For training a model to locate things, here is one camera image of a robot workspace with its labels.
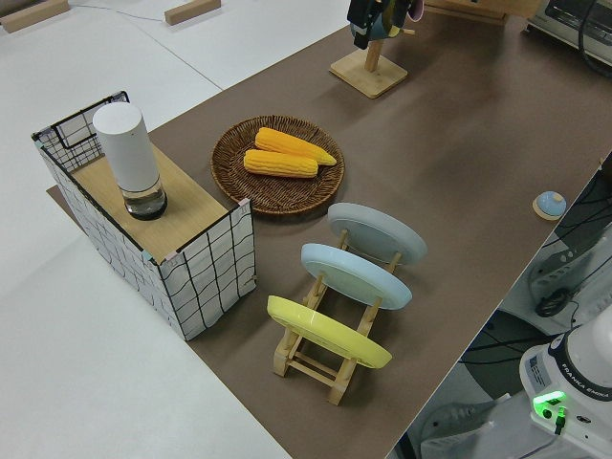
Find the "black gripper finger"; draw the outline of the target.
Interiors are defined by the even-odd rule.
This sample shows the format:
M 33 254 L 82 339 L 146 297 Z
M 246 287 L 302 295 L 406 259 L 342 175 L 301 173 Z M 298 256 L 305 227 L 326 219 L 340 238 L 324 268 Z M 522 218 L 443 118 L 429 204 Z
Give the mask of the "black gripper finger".
M 368 29 L 376 21 L 383 9 L 383 2 L 378 0 L 353 0 L 353 25 Z
M 354 45 L 358 48 L 366 48 L 369 42 L 368 35 L 368 16 L 347 17 L 350 23 L 350 30 L 354 38 Z

